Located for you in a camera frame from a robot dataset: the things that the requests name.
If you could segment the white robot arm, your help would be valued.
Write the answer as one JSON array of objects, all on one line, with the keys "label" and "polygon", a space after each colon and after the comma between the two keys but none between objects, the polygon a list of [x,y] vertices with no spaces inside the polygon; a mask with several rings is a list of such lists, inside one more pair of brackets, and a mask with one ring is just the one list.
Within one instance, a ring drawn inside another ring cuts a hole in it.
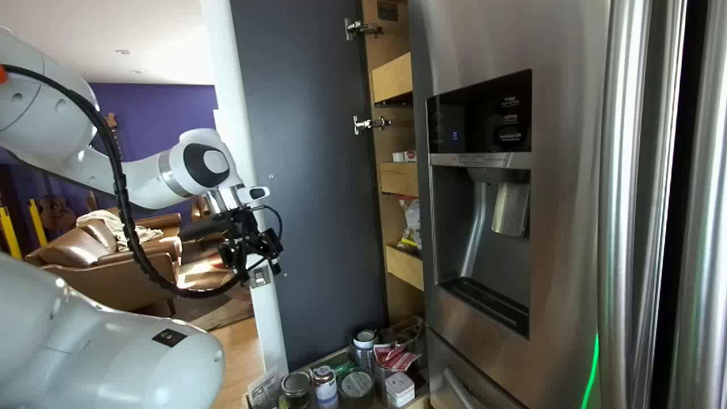
[{"label": "white robot arm", "polygon": [[[17,161],[109,192],[123,209],[205,198],[229,236],[238,277],[280,253],[254,223],[264,185],[248,185],[209,127],[125,161],[90,86],[53,57],[0,31],[0,148]],[[3,409],[211,409],[224,351],[209,331],[96,301],[66,278],[3,258]]]}]

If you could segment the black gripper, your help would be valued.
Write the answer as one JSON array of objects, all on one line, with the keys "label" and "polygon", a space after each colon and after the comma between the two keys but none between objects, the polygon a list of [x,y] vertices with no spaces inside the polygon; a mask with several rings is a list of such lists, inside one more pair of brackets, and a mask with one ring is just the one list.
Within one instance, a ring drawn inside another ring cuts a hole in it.
[{"label": "black gripper", "polygon": [[233,272],[238,282],[248,282],[254,270],[248,256],[254,253],[258,260],[274,260],[282,253],[282,226],[256,225],[256,207],[231,209],[226,213],[203,217],[179,232],[184,241],[221,234],[223,242],[217,253],[223,263]]}]

